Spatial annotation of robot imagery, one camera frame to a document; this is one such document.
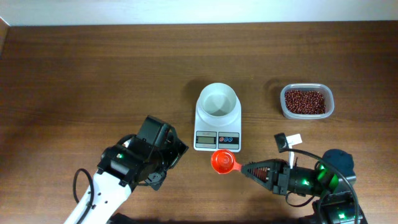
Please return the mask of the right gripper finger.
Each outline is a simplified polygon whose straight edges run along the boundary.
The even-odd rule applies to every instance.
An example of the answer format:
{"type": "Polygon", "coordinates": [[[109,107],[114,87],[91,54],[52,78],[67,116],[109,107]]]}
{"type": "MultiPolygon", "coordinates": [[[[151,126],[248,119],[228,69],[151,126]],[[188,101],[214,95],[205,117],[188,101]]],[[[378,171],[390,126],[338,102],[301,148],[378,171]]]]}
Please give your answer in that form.
{"type": "Polygon", "coordinates": [[[241,172],[243,174],[253,174],[254,169],[262,169],[265,168],[269,172],[275,172],[281,170],[288,162],[283,159],[268,159],[265,161],[259,162],[249,162],[245,164],[241,168],[241,172]]]}
{"type": "Polygon", "coordinates": [[[243,169],[242,173],[267,190],[273,190],[276,185],[277,175],[279,174],[276,170],[268,169],[243,169]]]}

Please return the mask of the orange measuring scoop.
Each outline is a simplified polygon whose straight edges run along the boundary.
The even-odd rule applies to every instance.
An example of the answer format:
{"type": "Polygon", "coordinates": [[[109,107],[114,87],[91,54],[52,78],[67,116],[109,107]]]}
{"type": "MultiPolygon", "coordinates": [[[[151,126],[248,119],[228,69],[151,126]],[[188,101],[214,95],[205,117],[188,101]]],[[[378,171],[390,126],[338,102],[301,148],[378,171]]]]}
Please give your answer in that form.
{"type": "Polygon", "coordinates": [[[227,149],[220,149],[212,154],[211,166],[218,174],[229,174],[234,170],[241,172],[242,169],[242,165],[237,163],[234,153],[227,149]]]}

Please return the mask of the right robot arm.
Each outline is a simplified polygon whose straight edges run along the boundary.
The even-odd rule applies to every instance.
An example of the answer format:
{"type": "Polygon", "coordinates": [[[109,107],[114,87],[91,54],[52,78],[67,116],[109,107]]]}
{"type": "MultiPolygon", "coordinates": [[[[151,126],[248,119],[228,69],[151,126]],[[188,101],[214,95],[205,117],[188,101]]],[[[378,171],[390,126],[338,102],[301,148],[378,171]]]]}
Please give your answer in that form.
{"type": "Polygon", "coordinates": [[[243,165],[241,173],[254,180],[273,194],[309,195],[310,199],[296,208],[312,204],[313,214],[277,223],[301,224],[367,224],[354,190],[356,174],[351,154],[340,149],[330,149],[323,156],[316,156],[299,149],[283,148],[280,152],[295,152],[316,159],[313,169],[294,165],[281,159],[269,159],[243,165]]]}

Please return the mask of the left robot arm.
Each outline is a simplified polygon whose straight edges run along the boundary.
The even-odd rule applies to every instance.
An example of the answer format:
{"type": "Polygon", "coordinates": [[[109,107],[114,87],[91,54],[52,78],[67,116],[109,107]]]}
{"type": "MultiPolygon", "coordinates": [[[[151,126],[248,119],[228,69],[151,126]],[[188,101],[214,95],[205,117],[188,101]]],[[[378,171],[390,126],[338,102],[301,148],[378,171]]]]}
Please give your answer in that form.
{"type": "Polygon", "coordinates": [[[175,128],[165,121],[147,116],[137,134],[122,137],[107,147],[94,175],[84,173],[89,186],[67,223],[109,223],[113,213],[130,197],[136,187],[159,190],[167,171],[173,169],[188,150],[175,128]]]}

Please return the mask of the white digital kitchen scale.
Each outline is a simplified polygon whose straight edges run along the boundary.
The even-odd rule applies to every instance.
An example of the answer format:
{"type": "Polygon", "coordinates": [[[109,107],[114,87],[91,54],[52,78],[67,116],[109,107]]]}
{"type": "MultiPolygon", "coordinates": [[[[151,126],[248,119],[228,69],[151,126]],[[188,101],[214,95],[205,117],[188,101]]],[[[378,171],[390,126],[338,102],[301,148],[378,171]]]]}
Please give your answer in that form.
{"type": "Polygon", "coordinates": [[[227,149],[240,152],[242,149],[242,112],[238,103],[234,110],[222,117],[206,114],[198,107],[195,111],[193,147],[197,151],[217,151],[227,149]]]}

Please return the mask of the white round bowl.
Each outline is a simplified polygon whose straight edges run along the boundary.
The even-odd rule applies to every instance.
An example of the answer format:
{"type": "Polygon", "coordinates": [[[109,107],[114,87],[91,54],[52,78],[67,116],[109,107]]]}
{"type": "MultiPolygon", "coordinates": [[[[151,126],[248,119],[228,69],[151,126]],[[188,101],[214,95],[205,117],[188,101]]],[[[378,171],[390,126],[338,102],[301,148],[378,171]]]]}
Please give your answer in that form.
{"type": "Polygon", "coordinates": [[[198,107],[206,114],[222,117],[230,114],[238,100],[235,91],[227,84],[212,83],[202,89],[198,107]]]}

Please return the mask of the red beans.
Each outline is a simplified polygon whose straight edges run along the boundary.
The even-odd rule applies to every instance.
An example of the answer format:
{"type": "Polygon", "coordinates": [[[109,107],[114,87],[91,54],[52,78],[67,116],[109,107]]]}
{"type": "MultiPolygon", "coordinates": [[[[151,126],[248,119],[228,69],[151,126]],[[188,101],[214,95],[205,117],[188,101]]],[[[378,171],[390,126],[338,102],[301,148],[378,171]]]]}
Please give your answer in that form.
{"type": "Polygon", "coordinates": [[[286,108],[295,114],[324,114],[325,98],[319,91],[289,90],[285,94],[286,108]]]}

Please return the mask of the clear plastic container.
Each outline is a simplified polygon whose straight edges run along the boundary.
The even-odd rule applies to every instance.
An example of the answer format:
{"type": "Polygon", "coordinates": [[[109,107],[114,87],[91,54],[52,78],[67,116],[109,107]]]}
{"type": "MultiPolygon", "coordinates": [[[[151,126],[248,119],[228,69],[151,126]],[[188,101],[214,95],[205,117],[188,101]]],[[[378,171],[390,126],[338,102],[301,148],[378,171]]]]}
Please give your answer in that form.
{"type": "Polygon", "coordinates": [[[280,104],[284,116],[288,119],[323,119],[329,117],[334,109],[335,102],[332,91],[323,84],[319,83],[294,83],[285,86],[280,93],[280,104]],[[301,90],[301,91],[319,91],[325,98],[326,111],[324,114],[295,114],[291,113],[285,105],[285,92],[289,90],[301,90]]]}

